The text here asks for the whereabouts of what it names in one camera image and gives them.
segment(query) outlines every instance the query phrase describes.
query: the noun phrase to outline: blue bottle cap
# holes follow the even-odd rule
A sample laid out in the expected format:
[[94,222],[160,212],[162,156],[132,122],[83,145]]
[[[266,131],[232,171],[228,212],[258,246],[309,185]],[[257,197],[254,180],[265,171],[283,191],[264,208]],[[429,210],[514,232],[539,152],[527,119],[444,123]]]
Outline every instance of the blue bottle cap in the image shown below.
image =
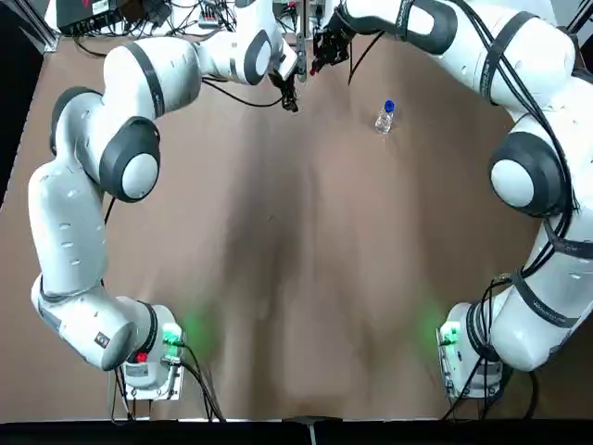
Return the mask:
[[391,100],[385,102],[385,111],[388,113],[393,112],[396,109],[396,104],[394,104]]

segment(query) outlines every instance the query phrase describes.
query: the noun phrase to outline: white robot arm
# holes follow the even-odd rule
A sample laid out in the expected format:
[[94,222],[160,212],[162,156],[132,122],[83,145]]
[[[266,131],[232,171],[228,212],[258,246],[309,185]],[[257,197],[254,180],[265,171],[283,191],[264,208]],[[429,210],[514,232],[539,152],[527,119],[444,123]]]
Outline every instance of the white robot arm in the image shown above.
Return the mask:
[[[314,40],[311,74],[346,60],[357,33],[385,32],[422,49],[515,120],[492,154],[490,182],[509,206],[547,218],[527,264],[546,254],[549,258],[530,273],[509,275],[504,282],[512,286],[491,299],[492,312],[489,302],[484,308],[482,302],[458,304],[437,331],[448,395],[483,398],[487,374],[486,393],[494,398],[503,363],[534,370],[593,308],[593,245],[587,242],[593,238],[593,117],[588,109],[593,79],[574,72],[573,42],[547,22],[476,2],[473,10],[494,37],[486,46],[463,7],[460,0],[344,0]],[[563,149],[564,165],[549,132],[504,81],[501,72],[510,77],[510,71],[499,64],[502,54],[542,108]],[[566,229],[558,236],[552,228],[573,202],[578,210],[568,210]]]
[[56,158],[29,183],[32,236],[41,274],[32,286],[40,316],[88,363],[102,370],[124,364],[135,388],[160,388],[181,327],[163,306],[110,298],[104,192],[125,201],[146,197],[160,164],[157,126],[162,115],[197,99],[203,75],[256,85],[294,75],[297,55],[275,27],[271,0],[237,0],[236,32],[200,44],[172,37],[128,43],[105,60],[105,91],[70,88],[52,116]]

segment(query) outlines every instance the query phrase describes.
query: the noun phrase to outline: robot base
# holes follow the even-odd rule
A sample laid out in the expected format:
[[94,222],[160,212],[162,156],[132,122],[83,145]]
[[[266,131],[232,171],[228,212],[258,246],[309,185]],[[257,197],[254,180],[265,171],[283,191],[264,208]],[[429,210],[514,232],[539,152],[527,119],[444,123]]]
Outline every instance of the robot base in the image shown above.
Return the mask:
[[[487,362],[485,369],[486,360],[481,360],[469,343],[466,320],[471,308],[472,306],[467,303],[458,304],[449,313],[447,321],[436,329],[441,379],[447,396],[453,401],[459,397],[483,399],[485,384],[486,396],[489,399],[495,398],[500,391],[502,363]],[[471,382],[467,384],[478,361],[481,361],[481,364],[473,373]]]
[[164,306],[153,306],[158,320],[155,344],[145,362],[125,362],[126,394],[138,401],[176,401],[181,396],[183,367],[164,363],[163,358],[181,359],[183,348],[165,342],[166,338],[183,340],[183,331]]

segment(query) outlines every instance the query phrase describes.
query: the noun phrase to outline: brown table surface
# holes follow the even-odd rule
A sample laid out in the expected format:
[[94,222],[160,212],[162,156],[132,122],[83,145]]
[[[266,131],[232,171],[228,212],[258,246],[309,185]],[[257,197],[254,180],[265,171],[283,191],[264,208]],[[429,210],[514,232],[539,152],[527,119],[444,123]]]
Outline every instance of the brown table surface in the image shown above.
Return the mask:
[[[0,213],[2,421],[108,417],[107,375],[62,344],[29,297],[39,271],[27,183],[51,159],[57,97],[78,84],[102,90],[102,61],[64,40],[44,63]],[[268,82],[226,87],[260,103],[278,95]],[[350,88],[344,64],[299,89],[302,111],[291,115],[204,85],[191,107],[158,122],[158,186],[141,203],[116,204],[107,288],[175,311],[228,417],[439,417],[448,402],[434,329],[455,302],[479,299],[493,275],[521,264],[536,232],[488,183],[489,154],[511,119],[391,41]],[[387,98],[397,127],[382,137],[372,125]],[[593,413],[591,329],[539,372],[537,415]],[[524,412],[528,378],[515,376],[507,392],[493,415]],[[475,403],[462,411],[475,415]],[[181,401],[153,409],[202,415],[190,378]]]

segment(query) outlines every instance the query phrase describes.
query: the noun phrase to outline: water bottle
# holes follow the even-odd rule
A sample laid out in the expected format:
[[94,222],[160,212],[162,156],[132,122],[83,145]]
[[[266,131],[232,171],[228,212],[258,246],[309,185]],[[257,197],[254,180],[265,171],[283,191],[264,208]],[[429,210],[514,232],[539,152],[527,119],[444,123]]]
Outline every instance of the water bottle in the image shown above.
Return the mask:
[[374,124],[374,128],[377,129],[377,132],[380,134],[389,133],[395,111],[396,105],[391,100],[386,101],[385,106],[379,112],[379,118],[377,119],[377,122]]

